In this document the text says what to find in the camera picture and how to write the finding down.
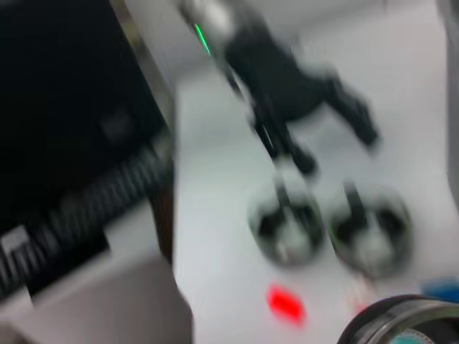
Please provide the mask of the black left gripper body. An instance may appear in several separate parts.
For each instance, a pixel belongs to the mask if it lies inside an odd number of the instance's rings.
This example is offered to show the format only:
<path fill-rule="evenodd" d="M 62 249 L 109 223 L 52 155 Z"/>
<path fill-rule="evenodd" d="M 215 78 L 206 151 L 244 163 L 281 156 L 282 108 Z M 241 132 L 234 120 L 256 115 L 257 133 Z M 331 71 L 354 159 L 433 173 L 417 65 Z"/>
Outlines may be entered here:
<path fill-rule="evenodd" d="M 253 102 L 282 122 L 333 104 L 333 79 L 308 74 L 257 16 L 237 15 L 224 58 L 248 89 Z"/>

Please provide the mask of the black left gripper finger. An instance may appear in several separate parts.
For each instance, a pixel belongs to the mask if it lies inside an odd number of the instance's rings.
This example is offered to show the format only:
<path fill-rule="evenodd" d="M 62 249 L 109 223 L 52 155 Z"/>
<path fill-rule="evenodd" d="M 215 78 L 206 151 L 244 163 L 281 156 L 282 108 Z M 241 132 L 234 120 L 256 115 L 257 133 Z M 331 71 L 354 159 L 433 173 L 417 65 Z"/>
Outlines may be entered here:
<path fill-rule="evenodd" d="M 325 103 L 344 119 L 365 147 L 372 147 L 379 139 L 379 133 L 369 106 L 336 75 L 319 77 L 316 82 Z"/>
<path fill-rule="evenodd" d="M 252 107 L 253 130 L 261 140 L 272 161 L 281 155 L 289 156 L 302 174 L 313 174 L 316 161 L 293 141 L 287 125 L 275 114 L 262 107 Z"/>

